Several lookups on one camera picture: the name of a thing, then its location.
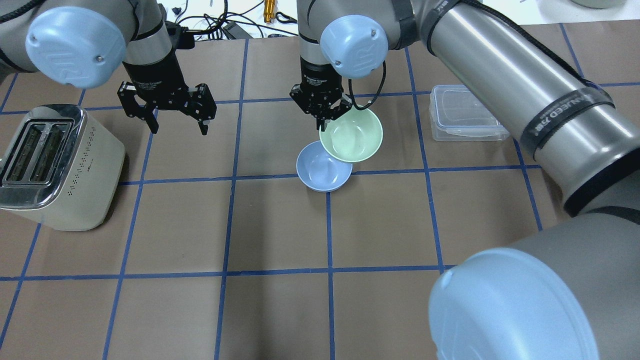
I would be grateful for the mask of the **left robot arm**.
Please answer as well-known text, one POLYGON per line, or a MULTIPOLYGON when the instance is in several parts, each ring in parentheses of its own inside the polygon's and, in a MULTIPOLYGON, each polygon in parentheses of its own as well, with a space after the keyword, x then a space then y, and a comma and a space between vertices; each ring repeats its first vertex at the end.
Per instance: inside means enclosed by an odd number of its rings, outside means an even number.
POLYGON ((167 19, 156 0, 3 0, 1 78, 41 72, 78 89, 104 85, 119 66, 129 80, 117 96, 128 117, 159 129, 155 111, 178 111, 208 133, 217 105, 208 85, 190 87, 177 50, 199 32, 167 19))

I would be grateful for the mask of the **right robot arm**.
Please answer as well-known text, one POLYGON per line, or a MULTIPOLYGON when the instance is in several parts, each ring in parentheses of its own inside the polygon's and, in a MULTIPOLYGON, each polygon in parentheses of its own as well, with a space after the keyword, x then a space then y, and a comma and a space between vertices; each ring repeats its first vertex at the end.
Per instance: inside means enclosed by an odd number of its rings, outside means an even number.
POLYGON ((340 82, 421 41, 560 187, 570 219, 444 271, 439 360, 639 358, 639 128, 598 84, 477 0, 298 0, 301 84, 317 129, 355 106, 340 82))

